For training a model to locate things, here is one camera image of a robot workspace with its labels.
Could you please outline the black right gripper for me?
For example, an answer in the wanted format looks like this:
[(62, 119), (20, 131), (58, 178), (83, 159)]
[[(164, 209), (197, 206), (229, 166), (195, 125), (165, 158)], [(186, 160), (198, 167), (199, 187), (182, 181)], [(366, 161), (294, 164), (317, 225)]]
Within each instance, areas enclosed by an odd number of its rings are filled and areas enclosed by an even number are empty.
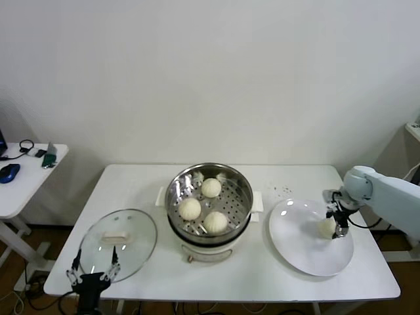
[(343, 238), (348, 233), (347, 218), (360, 209), (360, 203), (352, 199), (347, 192), (334, 192), (333, 202), (326, 204), (327, 219), (333, 217), (336, 223), (333, 239)]

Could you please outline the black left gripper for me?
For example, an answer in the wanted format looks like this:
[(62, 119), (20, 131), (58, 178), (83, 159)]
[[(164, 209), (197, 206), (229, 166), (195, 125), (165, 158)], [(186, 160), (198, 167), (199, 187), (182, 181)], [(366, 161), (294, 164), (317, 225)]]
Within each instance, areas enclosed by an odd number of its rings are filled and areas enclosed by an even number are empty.
[(80, 275), (80, 258), (81, 249), (78, 250), (76, 257), (73, 259), (71, 268), (66, 271), (73, 292), (79, 295), (76, 314), (102, 314), (99, 309), (100, 295), (109, 288), (109, 282), (113, 282), (120, 271), (116, 246), (113, 247), (111, 266), (105, 273)]

